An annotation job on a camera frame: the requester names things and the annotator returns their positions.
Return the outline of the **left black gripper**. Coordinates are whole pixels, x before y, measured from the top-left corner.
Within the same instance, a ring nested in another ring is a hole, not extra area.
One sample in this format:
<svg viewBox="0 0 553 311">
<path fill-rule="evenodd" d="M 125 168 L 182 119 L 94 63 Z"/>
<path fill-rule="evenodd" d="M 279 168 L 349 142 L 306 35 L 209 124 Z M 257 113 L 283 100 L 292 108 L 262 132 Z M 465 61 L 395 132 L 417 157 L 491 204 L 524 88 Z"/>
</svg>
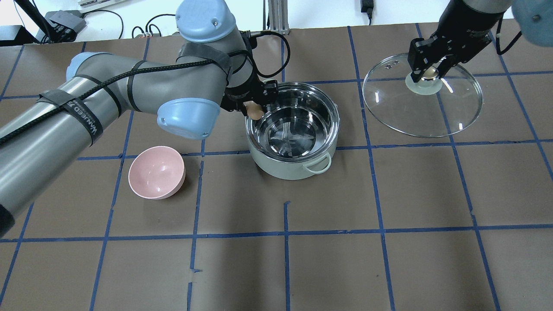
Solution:
<svg viewBox="0 0 553 311">
<path fill-rule="evenodd" d="M 278 84 L 276 79 L 260 81 L 258 77 L 252 77 L 239 86 L 227 87 L 221 101 L 221 108 L 229 112 L 239 111 L 246 115 L 246 102 L 253 101 L 261 106 L 263 112 L 267 112 L 267 106 L 275 104 L 278 98 Z"/>
</svg>

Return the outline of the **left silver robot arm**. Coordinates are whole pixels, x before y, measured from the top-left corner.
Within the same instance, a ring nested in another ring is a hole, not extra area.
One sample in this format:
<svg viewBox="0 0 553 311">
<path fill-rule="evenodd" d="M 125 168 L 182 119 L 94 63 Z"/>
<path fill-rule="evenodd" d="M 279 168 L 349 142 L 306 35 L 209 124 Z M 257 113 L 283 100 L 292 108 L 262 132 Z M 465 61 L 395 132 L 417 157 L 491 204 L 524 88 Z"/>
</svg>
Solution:
<svg viewBox="0 0 553 311">
<path fill-rule="evenodd" d="M 175 12 L 184 38 L 175 63 L 82 52 L 67 80 L 1 128 L 1 235 L 79 154 L 126 111 L 156 115 L 160 128 L 191 140 L 207 138 L 220 110 L 247 115 L 274 104 L 278 83 L 255 63 L 256 35 L 238 29 L 223 0 L 184 0 Z"/>
</svg>

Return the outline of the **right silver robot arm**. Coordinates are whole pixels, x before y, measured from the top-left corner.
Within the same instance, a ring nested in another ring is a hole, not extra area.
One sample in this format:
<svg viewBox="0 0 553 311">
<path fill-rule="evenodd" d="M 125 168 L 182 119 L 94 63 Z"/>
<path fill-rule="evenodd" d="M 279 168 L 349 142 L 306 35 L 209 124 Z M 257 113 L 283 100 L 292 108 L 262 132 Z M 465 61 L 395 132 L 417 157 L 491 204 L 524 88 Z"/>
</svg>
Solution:
<svg viewBox="0 0 553 311">
<path fill-rule="evenodd" d="M 518 35 L 541 47 L 553 45 L 553 4 L 550 0 L 451 0 L 441 14 L 434 33 L 427 39 L 410 42 L 407 62 L 411 81 L 418 83 L 436 67 L 434 78 L 443 78 L 459 63 L 468 63 L 492 43 L 489 35 L 496 26 L 496 42 L 507 9 L 512 9 L 520 27 Z"/>
</svg>

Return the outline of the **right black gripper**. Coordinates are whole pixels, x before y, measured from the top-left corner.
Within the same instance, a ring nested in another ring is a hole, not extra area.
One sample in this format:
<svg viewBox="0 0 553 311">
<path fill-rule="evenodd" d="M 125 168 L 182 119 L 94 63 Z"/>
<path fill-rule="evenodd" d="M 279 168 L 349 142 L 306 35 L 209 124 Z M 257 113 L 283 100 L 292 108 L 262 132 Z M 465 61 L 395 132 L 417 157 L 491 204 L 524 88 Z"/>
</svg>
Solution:
<svg viewBox="0 0 553 311">
<path fill-rule="evenodd" d="M 470 61 L 491 43 L 489 31 L 505 12 L 505 0 L 451 0 L 434 33 L 410 42 L 412 81 L 418 83 L 431 66 L 442 79 L 451 68 Z"/>
</svg>

